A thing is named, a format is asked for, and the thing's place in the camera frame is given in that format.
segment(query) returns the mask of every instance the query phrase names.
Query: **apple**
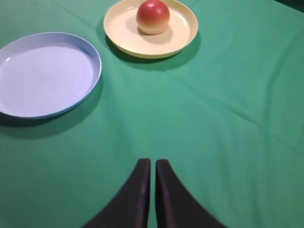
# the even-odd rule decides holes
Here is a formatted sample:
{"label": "apple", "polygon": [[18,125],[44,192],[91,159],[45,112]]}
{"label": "apple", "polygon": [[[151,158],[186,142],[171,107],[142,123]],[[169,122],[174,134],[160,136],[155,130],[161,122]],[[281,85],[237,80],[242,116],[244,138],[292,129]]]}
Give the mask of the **apple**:
{"label": "apple", "polygon": [[146,34],[163,33],[169,24],[168,6],[159,0],[147,0],[140,5],[136,14],[138,28]]}

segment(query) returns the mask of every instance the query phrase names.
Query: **cream plate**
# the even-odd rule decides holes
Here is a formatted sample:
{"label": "cream plate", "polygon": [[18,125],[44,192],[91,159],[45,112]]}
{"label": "cream plate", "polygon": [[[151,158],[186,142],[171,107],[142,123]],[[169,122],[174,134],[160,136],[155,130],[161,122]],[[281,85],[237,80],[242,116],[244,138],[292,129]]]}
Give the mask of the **cream plate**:
{"label": "cream plate", "polygon": [[180,52],[195,38],[199,28],[195,14],[175,0],[162,0],[170,11],[165,32],[146,35],[139,31],[136,13],[144,1],[120,1],[104,17],[105,32],[120,50],[140,58],[164,58]]}

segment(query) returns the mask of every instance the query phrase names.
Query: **green tablecloth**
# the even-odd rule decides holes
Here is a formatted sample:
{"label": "green tablecloth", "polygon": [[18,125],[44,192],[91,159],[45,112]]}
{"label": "green tablecloth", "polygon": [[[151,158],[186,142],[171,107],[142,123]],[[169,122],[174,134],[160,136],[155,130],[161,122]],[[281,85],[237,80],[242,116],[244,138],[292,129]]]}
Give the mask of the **green tablecloth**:
{"label": "green tablecloth", "polygon": [[199,34],[177,56],[148,62],[106,41],[115,2],[1,1],[0,47],[73,33],[96,46],[103,72],[75,110],[0,126],[0,227],[80,227],[144,157],[169,159],[230,228],[304,227],[304,14],[272,0],[182,0]]}

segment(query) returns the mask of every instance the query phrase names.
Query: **light blue plate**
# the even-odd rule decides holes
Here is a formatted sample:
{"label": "light blue plate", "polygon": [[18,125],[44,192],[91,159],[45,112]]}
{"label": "light blue plate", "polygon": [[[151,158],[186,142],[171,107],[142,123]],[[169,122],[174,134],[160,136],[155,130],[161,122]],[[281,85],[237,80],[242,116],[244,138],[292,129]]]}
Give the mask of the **light blue plate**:
{"label": "light blue plate", "polygon": [[79,105],[101,74],[97,50],[67,33],[18,39],[0,50],[0,112],[47,118]]}

